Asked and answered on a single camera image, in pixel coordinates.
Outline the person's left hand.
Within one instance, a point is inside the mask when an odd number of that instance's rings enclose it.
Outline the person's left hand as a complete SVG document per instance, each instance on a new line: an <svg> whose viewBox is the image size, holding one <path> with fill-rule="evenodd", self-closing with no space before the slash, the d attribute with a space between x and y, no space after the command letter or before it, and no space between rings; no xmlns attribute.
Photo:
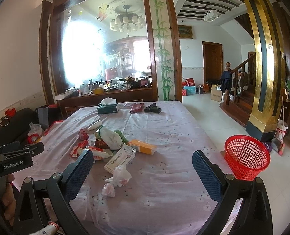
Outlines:
<svg viewBox="0 0 290 235"><path fill-rule="evenodd" d="M15 209L16 209L16 199L14 198L12 181L15 180L13 174L7 176L6 190L2 196L2 202L5 207L4 217L9 222L10 226L13 226Z"/></svg>

